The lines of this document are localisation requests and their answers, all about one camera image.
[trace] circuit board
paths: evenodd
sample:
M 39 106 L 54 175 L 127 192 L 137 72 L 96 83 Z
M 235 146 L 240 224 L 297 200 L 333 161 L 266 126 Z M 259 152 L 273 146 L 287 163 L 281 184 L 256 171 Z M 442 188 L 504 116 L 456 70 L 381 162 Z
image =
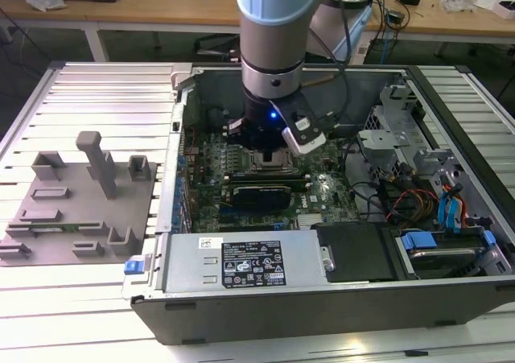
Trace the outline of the circuit board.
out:
M 314 222 L 341 222 L 359 219 L 348 193 L 348 181 L 338 166 L 342 141 L 331 140 L 302 158 L 284 155 L 281 168 L 303 174 L 309 188 L 292 192 L 290 205 L 273 213 L 242 213 L 225 202 L 228 174 L 255 174 L 257 155 L 242 146 L 228 145 L 219 134 L 186 136 L 195 146 L 185 149 L 188 161 L 189 192 L 193 233 L 309 229 Z

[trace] metal slotted platform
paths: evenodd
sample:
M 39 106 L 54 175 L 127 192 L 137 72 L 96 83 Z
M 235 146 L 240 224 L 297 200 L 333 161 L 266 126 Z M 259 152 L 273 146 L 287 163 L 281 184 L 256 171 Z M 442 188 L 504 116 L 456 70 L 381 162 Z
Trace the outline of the metal slotted platform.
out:
M 49 70 L 0 145 L 0 224 L 16 213 L 34 177 L 36 152 L 60 150 L 65 161 L 85 161 L 73 143 L 88 126 L 101 132 L 102 148 L 112 150 L 115 161 L 144 152 L 162 165 L 174 106 L 171 68 L 67 64 Z M 158 179 L 154 198 L 160 191 Z M 156 213 L 154 200 L 143 253 L 155 245 Z M 426 363 L 515 357 L 514 304 L 464 326 L 166 347 L 122 298 L 123 277 L 121 264 L 0 268 L 0 361 Z M 406 351 L 420 356 L 407 357 Z
M 501 182 L 515 196 L 515 126 L 506 117 L 505 109 L 472 74 L 453 67 L 420 68 Z M 447 148 L 431 117 L 426 116 L 424 122 L 436 142 Z
M 100 132 L 101 148 L 115 162 L 138 154 L 158 164 L 146 228 L 154 233 L 173 108 L 171 69 L 172 64 L 66 64 L 47 71 L 6 137 L 10 146 L 2 147 L 0 239 L 34 179 L 31 164 L 38 151 L 86 162 L 75 144 L 84 130 Z

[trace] motherboard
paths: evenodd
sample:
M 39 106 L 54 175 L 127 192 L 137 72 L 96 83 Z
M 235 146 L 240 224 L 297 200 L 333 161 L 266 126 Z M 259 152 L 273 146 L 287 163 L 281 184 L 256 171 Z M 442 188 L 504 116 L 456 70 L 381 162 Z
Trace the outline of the motherboard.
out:
M 302 158 L 285 148 L 268 163 L 220 134 L 187 130 L 184 155 L 193 233 L 309 229 L 359 213 L 340 170 L 344 140 Z

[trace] open computer chassis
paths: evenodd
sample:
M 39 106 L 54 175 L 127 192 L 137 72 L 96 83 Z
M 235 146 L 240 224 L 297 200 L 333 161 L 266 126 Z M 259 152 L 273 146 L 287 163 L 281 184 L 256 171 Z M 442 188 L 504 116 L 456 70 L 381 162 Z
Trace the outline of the open computer chassis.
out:
M 304 74 L 316 80 L 329 71 L 314 66 Z M 515 128 L 470 72 L 350 68 L 346 85 L 304 89 L 323 117 L 352 88 L 348 120 L 307 157 L 281 156 L 275 170 L 288 171 L 293 183 L 258 177 L 266 192 L 280 189 L 270 202 L 279 212 L 259 213 L 241 204 L 252 210 L 271 199 L 238 194 L 256 185 L 263 163 L 228 145 L 222 129 L 241 114 L 240 75 L 236 65 L 192 64 L 176 64 L 171 75 L 177 100 L 158 240 L 154 252 L 133 258 L 141 273 L 128 273 L 124 283 L 124 296 L 158 341 L 463 324 L 515 300 L 507 177 L 515 165 L 494 154 L 511 149 Z M 357 133 L 355 125 L 362 125 Z M 369 197 L 395 181 L 434 194 L 433 214 L 399 225 L 405 214 L 414 217 L 414 206 L 394 204 L 399 221 L 385 219 L 381 208 L 393 211 L 388 196 L 378 208 Z M 456 205 L 464 213 L 455 218 Z

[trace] gray plastic block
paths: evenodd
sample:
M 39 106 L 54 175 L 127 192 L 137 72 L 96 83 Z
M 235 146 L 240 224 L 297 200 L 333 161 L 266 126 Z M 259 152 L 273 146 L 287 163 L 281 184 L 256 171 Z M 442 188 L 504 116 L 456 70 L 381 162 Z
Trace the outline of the gray plastic block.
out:
M 19 242 L 0 243 L 0 259 L 28 259 L 31 250 Z
M 72 252 L 77 257 L 102 257 L 104 248 L 98 241 L 74 241 Z
M 31 256 L 28 259 L 0 259 L 0 266 L 123 263 L 128 256 L 116 255 L 107 245 L 110 228 L 115 228 L 117 233 L 124 237 L 127 228 L 131 227 L 137 240 L 133 254 L 140 254 L 157 165 L 149 163 L 149 181 L 133 182 L 127 164 L 115 163 L 118 192 L 114 200 L 106 199 L 98 182 L 91 180 L 87 170 L 88 163 L 67 163 L 66 167 L 57 168 L 60 179 L 58 184 L 44 184 L 35 178 L 16 216 L 6 228 L 6 240 L 9 240 L 10 233 L 13 234 L 12 237 L 20 237 L 18 241 L 22 241 L 31 249 Z M 69 197 L 57 200 L 32 198 L 34 190 L 49 186 L 68 188 Z M 55 209 L 62 213 L 58 222 L 19 220 L 26 210 L 32 212 Z M 78 258 L 71 251 L 74 241 L 87 240 L 100 243 L 104 250 L 103 257 Z
M 113 176 L 113 178 L 116 179 L 116 164 L 114 164 L 113 156 L 111 155 L 111 153 L 109 151 L 102 151 L 102 153 L 104 154 L 104 158 L 105 158 L 105 168 L 108 171 L 110 171 L 110 174 Z M 89 176 L 91 176 L 92 180 L 98 180 L 97 174 L 95 173 L 95 171 L 93 170 L 93 168 L 91 166 L 88 166 L 88 173 L 89 173 Z
M 85 236 L 107 236 L 109 234 L 109 226 L 105 222 L 99 222 L 97 225 L 79 226 L 80 234 Z
M 62 200 L 69 196 L 68 188 L 35 188 L 31 193 L 33 200 Z
M 35 157 L 32 170 L 42 182 L 59 181 L 56 168 L 66 167 L 57 151 L 41 151 Z
M 132 155 L 129 158 L 127 169 L 133 182 L 150 180 L 150 166 L 145 155 Z
M 91 164 L 105 197 L 110 200 L 116 195 L 116 184 L 114 183 L 113 168 L 105 161 L 105 155 L 100 148 L 101 140 L 102 137 L 97 131 L 82 131 L 77 137 L 76 145 L 88 157 L 89 164 Z
M 48 210 L 24 210 L 19 220 L 21 222 L 57 222 L 61 219 L 61 212 L 56 208 Z
M 9 234 L 12 238 L 37 237 L 37 233 L 33 232 L 31 228 L 11 228 L 7 226 L 6 233 Z
M 138 245 L 138 239 L 134 236 L 132 228 L 127 229 L 124 237 L 121 237 L 115 228 L 111 228 L 107 237 L 107 245 L 111 247 L 111 250 L 117 256 L 124 256 L 134 254 Z

